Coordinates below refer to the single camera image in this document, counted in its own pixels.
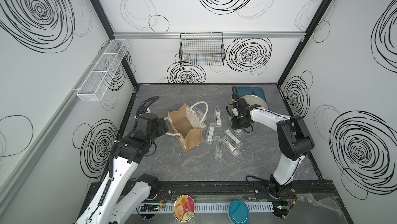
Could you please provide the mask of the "burlap canvas tote bag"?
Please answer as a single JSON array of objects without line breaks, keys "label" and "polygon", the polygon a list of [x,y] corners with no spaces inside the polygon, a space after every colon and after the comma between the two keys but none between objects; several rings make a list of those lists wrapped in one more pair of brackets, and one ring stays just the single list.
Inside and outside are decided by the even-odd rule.
[{"label": "burlap canvas tote bag", "polygon": [[[203,117],[199,117],[193,110],[199,104],[204,104],[206,110]],[[176,137],[184,152],[197,147],[204,142],[203,124],[208,113],[208,104],[204,101],[197,102],[191,107],[186,103],[178,111],[168,111],[166,120],[171,125],[171,131],[167,134]]]}]

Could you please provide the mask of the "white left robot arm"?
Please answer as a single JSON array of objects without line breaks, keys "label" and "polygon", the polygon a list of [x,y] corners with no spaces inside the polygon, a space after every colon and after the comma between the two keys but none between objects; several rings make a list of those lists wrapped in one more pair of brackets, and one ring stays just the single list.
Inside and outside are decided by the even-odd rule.
[{"label": "white left robot arm", "polygon": [[124,224],[144,200],[156,195],[157,178],[143,174],[129,193],[125,197],[121,196],[139,163],[154,145],[155,139],[165,135],[168,130],[164,118],[156,114],[142,113],[137,117],[135,128],[112,146],[107,178],[101,183],[77,223]]}]

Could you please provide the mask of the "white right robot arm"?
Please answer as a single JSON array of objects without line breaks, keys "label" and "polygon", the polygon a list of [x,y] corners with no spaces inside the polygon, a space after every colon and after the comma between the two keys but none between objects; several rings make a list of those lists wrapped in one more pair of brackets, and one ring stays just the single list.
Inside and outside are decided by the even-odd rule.
[{"label": "white right robot arm", "polygon": [[302,117],[275,113],[261,105],[263,99],[257,96],[255,99],[259,103],[234,94],[226,111],[232,117],[233,129],[246,129],[252,123],[259,123],[277,132],[281,157],[268,181],[268,191],[274,198],[280,198],[290,190],[299,165],[315,147],[314,140]]}]

